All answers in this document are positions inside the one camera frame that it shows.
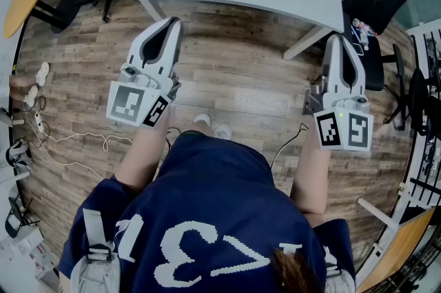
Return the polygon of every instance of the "navy blue t-shirt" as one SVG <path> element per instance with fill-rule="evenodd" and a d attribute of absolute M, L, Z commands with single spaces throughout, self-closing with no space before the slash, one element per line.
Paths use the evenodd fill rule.
<path fill-rule="evenodd" d="M 181 135 L 140 194 L 114 177 L 100 182 L 64 246 L 67 277 L 88 252 L 83 208 L 101 213 L 121 261 L 121 292 L 278 292 L 275 249 L 301 253 L 322 286 L 325 247 L 355 277 L 346 221 L 313 229 L 274 187 L 265 158 L 231 141 Z"/>

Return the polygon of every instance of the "shoe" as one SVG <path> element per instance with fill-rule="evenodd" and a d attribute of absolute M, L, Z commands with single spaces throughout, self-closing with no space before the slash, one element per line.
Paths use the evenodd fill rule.
<path fill-rule="evenodd" d="M 232 139 L 232 129 L 227 125 L 220 125 L 218 126 L 214 133 L 213 137 L 216 137 L 217 139 L 222 140 L 231 140 Z"/>
<path fill-rule="evenodd" d="M 194 118 L 193 123 L 196 123 L 197 121 L 204 121 L 209 127 L 212 126 L 212 118 L 210 118 L 208 114 L 199 114 Z"/>
<path fill-rule="evenodd" d="M 45 61 L 44 63 L 41 64 L 40 70 L 35 75 L 35 78 L 37 79 L 37 83 L 39 84 L 40 87 L 43 87 L 44 84 L 46 83 L 46 77 L 49 74 L 49 69 L 50 69 L 49 63 Z"/>
<path fill-rule="evenodd" d="M 39 88 L 36 85 L 33 85 L 28 94 L 25 96 L 24 102 L 32 108 L 35 104 L 35 97 L 37 96 L 37 93 L 39 92 Z"/>

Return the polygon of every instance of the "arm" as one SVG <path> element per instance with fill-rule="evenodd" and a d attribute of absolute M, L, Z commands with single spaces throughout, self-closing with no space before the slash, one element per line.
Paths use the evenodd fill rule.
<path fill-rule="evenodd" d="M 169 119 L 170 108 L 167 108 L 154 130 L 138 130 L 115 173 L 116 180 L 137 192 L 143 191 L 152 182 L 163 153 Z"/>
<path fill-rule="evenodd" d="M 312 227 L 325 222 L 328 199 L 328 168 L 331 151 L 321 150 L 317 128 L 312 121 L 298 161 L 291 199 Z"/>

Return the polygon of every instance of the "cable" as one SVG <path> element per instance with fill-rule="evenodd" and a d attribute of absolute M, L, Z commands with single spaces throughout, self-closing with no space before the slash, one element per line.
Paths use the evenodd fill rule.
<path fill-rule="evenodd" d="M 18 112 L 24 112 L 24 113 L 30 112 L 32 109 L 35 108 L 35 106 L 37 105 L 37 102 L 39 102 L 39 111 L 40 111 L 40 110 L 45 110 L 45 108 L 46 108 L 46 98 L 45 98 L 44 96 L 40 96 L 39 98 L 37 98 L 37 99 L 35 100 L 34 105 L 33 105 L 30 109 L 28 109 L 28 110 L 24 110 L 24 103 L 21 102 L 21 103 L 23 104 L 23 109 L 20 109 L 20 108 L 13 108 L 12 111 L 13 111 L 13 112 L 16 112 L 16 113 L 18 113 Z"/>
<path fill-rule="evenodd" d="M 71 137 L 75 137 L 75 136 L 87 136 L 87 135 L 92 135 L 92 136 L 95 136 L 95 137 L 102 137 L 102 138 L 103 138 L 103 140 L 104 140 L 104 142 L 103 142 L 103 151 L 104 151 L 104 152 L 109 152 L 109 143 L 108 143 L 107 141 L 108 141 L 109 139 L 111 139 L 112 137 L 115 138 L 115 139 L 120 139 L 120 140 L 128 140 L 128 141 L 130 141 L 130 143 L 133 143 L 133 140 L 129 139 L 128 137 L 119 137 L 119 136 L 115 136 L 115 135 L 110 135 L 110 136 L 108 136 L 108 137 L 105 137 L 103 134 L 94 134 L 94 133 L 92 133 L 92 132 L 86 132 L 86 133 L 84 133 L 84 134 L 81 134 L 81 133 L 78 133 L 78 132 L 77 132 L 77 133 L 72 134 L 72 135 L 70 135 L 70 136 L 68 136 L 68 137 L 62 137 L 62 138 L 60 138 L 60 139 L 55 139 L 53 136 L 50 135 L 50 126 L 49 126 L 49 124 L 48 124 L 47 122 L 45 122 L 45 121 L 42 121 L 42 123 L 45 123 L 45 124 L 47 125 L 47 127 L 48 127 L 48 129 L 49 129 L 49 132 L 46 133 L 46 131 L 43 130 L 43 133 L 44 133 L 44 135 L 46 136 L 46 138 L 45 138 L 44 140 L 41 140 L 40 137 L 39 137 L 39 135 L 37 134 L 37 131 L 35 130 L 34 126 L 31 124 L 31 122 L 30 122 L 30 120 L 29 120 L 28 112 L 24 112 L 24 114 L 25 114 L 25 116 L 26 116 L 26 119 L 28 120 L 29 125 L 31 126 L 32 130 L 34 130 L 35 135 L 37 136 L 38 140 L 40 141 L 40 145 L 39 145 L 39 146 L 35 145 L 35 143 L 34 143 L 33 141 L 31 141 L 31 143 L 33 143 L 34 146 L 35 146 L 36 148 L 41 148 L 41 147 L 42 147 L 42 148 L 44 149 L 44 152 L 45 152 L 45 153 L 49 156 L 49 158 L 52 159 L 56 164 L 59 164 L 59 165 L 74 165 L 74 164 L 77 164 L 77 165 L 80 165 L 80 166 L 82 166 L 82 167 L 84 167 L 84 168 L 87 168 L 87 169 L 93 171 L 93 173 L 95 173 L 95 174 L 96 174 L 99 178 L 101 178 L 101 179 L 104 179 L 104 178 L 103 178 L 100 174 L 98 174 L 93 168 L 89 167 L 88 165 L 85 165 L 85 164 L 82 164 L 82 163 L 79 163 L 79 162 L 76 162 L 76 161 L 75 161 L 75 162 L 71 162 L 71 163 L 61 163 L 61 162 L 55 161 L 55 160 L 52 158 L 52 156 L 48 153 L 48 151 L 47 151 L 46 148 L 44 147 L 44 144 L 43 144 L 43 143 L 44 143 L 45 141 L 47 141 L 48 139 L 52 139 L 52 140 L 54 140 L 55 142 L 60 142 L 60 141 L 68 140 L 68 139 L 70 139 Z M 167 134 L 170 133 L 170 130 L 178 130 L 179 134 L 181 134 L 181 131 L 180 131 L 178 128 L 175 128 L 175 127 L 171 127 L 171 128 L 169 128 L 168 130 L 169 130 L 169 131 L 167 131 Z M 167 141 L 167 144 L 168 144 L 168 150 L 170 151 L 170 149 L 172 148 L 172 145 L 170 144 L 170 142 L 168 141 L 167 138 L 165 138 L 165 140 Z"/>
<path fill-rule="evenodd" d="M 111 137 L 114 137 L 115 139 L 120 139 L 120 140 L 128 140 L 130 141 L 130 143 L 133 143 L 132 139 L 129 139 L 128 137 L 119 137 L 119 136 L 115 136 L 115 135 L 110 135 L 108 137 L 105 137 L 103 134 L 94 134 L 93 132 L 86 132 L 84 134 L 80 134 L 79 132 L 70 135 L 68 137 L 62 137 L 61 139 L 55 139 L 54 137 L 50 136 L 49 134 L 46 134 L 46 132 L 43 130 L 44 135 L 46 135 L 48 138 L 54 140 L 55 142 L 60 142 L 63 140 L 68 140 L 71 137 L 75 137 L 75 136 L 87 136 L 87 135 L 92 135 L 92 136 L 96 136 L 96 137 L 102 137 L 104 139 L 103 142 L 103 151 L 104 152 L 109 152 L 109 143 L 107 142 L 108 139 L 110 139 Z"/>
<path fill-rule="evenodd" d="M 52 159 L 54 161 L 54 163 L 59 164 L 59 165 L 74 165 L 74 164 L 78 164 L 81 167 L 84 167 L 84 168 L 87 168 L 87 169 L 93 171 L 93 173 L 95 173 L 99 178 L 104 179 L 101 175 L 99 175 L 97 172 L 95 172 L 94 169 L 89 167 L 88 165 L 84 165 L 84 164 L 79 163 L 79 162 L 62 163 L 62 162 L 55 161 L 52 158 L 52 156 L 48 153 L 46 148 L 44 147 L 44 144 L 43 144 L 42 140 L 40 139 L 40 136 L 37 134 L 37 131 L 35 131 L 34 126 L 31 124 L 31 122 L 30 122 L 30 120 L 28 118 L 28 113 L 27 112 L 25 112 L 25 117 L 28 120 L 28 123 L 29 123 L 30 127 L 34 130 L 35 136 L 37 136 L 38 140 L 40 141 L 41 147 L 44 149 L 44 152 L 49 156 L 50 159 Z"/>
<path fill-rule="evenodd" d="M 270 167 L 271 170 L 273 169 L 273 165 L 274 165 L 274 162 L 276 161 L 277 156 L 283 151 L 283 149 L 284 149 L 285 147 L 287 147 L 287 146 L 288 146 L 293 140 L 295 140 L 295 139 L 297 138 L 297 136 L 300 135 L 300 133 L 301 133 L 302 131 L 306 131 L 306 130 L 309 130 L 309 128 L 308 128 L 304 123 L 301 123 L 301 124 L 300 124 L 300 127 L 299 127 L 299 129 L 298 129 L 298 131 L 297 131 L 297 134 L 296 134 L 292 139 L 288 140 L 288 142 L 286 142 L 286 143 L 285 143 L 285 144 L 279 149 L 279 151 L 277 151 L 276 156 L 274 156 L 274 159 L 273 159 L 273 161 L 271 162 L 271 167 Z"/>

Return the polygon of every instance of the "brown hair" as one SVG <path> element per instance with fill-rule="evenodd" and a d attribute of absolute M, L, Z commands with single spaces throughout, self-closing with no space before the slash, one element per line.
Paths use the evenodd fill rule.
<path fill-rule="evenodd" d="M 303 255 L 284 254 L 280 250 L 275 250 L 272 263 L 280 280 L 285 284 L 284 292 L 323 293 L 325 291 Z"/>

